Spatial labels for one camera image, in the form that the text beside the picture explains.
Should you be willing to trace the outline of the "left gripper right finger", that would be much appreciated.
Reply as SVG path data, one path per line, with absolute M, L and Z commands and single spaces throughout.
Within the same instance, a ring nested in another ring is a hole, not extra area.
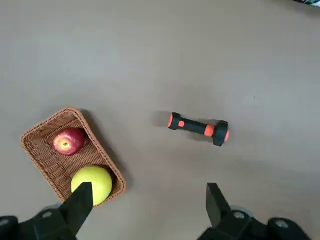
M 243 210 L 232 209 L 216 183 L 206 185 L 206 211 L 211 226 L 201 240 L 309 240 L 307 233 L 288 218 L 262 223 Z

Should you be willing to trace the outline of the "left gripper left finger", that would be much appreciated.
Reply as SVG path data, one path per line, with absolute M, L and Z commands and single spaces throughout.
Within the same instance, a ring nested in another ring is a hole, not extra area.
M 20 222 L 14 215 L 0 217 L 2 240 L 75 240 L 93 209 L 91 182 L 81 183 L 57 208 L 38 212 Z

